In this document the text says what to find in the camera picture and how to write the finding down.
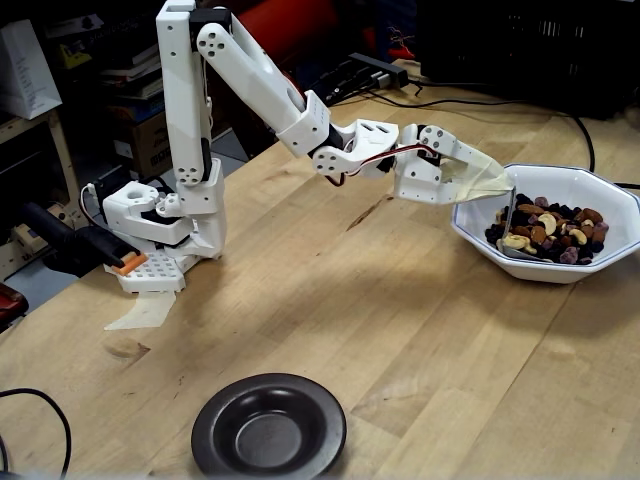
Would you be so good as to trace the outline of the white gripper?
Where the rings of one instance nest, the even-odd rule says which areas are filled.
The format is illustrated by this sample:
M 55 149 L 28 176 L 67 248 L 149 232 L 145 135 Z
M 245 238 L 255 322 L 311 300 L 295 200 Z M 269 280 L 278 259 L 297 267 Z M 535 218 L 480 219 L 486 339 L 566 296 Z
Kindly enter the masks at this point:
M 397 147 L 394 195 L 401 199 L 458 204 L 467 201 L 467 183 L 510 182 L 495 159 L 435 125 L 405 127 Z

